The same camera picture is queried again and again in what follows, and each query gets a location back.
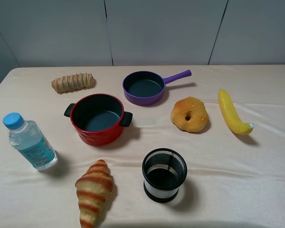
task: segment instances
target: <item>black pot handle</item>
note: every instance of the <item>black pot handle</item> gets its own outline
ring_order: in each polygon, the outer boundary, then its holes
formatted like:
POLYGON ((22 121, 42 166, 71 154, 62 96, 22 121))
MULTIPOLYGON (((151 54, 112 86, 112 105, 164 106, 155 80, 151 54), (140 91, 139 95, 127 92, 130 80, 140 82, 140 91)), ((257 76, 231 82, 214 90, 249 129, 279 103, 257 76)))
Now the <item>black pot handle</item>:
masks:
POLYGON ((124 112, 123 119, 119 123, 122 127, 128 127, 130 126, 130 123, 132 121, 133 114, 129 112, 124 112))
POLYGON ((75 105, 75 104, 72 103, 72 104, 70 104, 70 105, 68 106, 68 108, 66 109, 66 111, 65 111, 65 113, 64 113, 64 115, 65 115, 66 117, 70 117, 70 116, 71 116, 71 110, 72 110, 72 108, 73 108, 74 105, 75 105))

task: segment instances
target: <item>donut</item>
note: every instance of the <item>donut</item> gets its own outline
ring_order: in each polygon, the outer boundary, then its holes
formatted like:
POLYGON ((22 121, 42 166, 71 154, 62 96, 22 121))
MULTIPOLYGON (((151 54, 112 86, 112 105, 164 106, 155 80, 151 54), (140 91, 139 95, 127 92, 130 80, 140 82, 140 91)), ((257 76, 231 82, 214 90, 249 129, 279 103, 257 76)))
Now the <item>donut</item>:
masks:
POLYGON ((189 96, 175 103, 171 121, 181 130, 199 132, 208 122, 208 114, 201 100, 189 96))

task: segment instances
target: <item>toy banana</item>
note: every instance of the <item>toy banana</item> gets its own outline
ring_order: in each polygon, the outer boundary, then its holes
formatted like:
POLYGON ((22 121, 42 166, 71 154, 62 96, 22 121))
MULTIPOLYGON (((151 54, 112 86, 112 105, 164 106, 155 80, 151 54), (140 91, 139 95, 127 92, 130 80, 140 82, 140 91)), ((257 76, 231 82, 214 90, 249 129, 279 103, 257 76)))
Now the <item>toy banana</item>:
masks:
POLYGON ((255 127, 253 123, 244 123, 239 118, 229 94, 220 89, 218 103, 228 128, 235 134, 250 134, 255 127))

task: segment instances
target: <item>white band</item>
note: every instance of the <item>white band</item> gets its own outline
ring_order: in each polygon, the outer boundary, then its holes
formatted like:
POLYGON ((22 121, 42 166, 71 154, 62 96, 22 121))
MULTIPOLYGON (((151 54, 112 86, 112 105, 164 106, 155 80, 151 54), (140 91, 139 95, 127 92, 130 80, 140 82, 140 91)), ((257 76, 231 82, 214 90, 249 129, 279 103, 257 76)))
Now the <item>white band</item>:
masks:
POLYGON ((177 193, 179 189, 179 188, 176 188, 176 189, 169 190, 169 191, 163 191, 163 190, 159 190, 159 189, 152 187, 151 184, 149 184, 148 181, 146 180, 144 181, 144 184, 148 192, 150 192, 153 196, 157 198, 161 198, 161 199, 165 199, 165 198, 169 198, 173 196, 175 193, 177 193))

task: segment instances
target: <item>bread roll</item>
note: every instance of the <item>bread roll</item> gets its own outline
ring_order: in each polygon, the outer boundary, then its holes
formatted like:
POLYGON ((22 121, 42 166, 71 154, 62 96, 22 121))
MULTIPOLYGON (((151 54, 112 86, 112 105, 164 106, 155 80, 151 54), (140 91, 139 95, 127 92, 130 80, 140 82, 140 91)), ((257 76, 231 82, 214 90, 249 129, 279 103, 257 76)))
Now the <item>bread roll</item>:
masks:
POLYGON ((95 79, 92 74, 80 73, 70 76, 63 76, 52 81, 52 87, 58 93, 73 91, 76 89, 89 88, 93 85, 95 79))

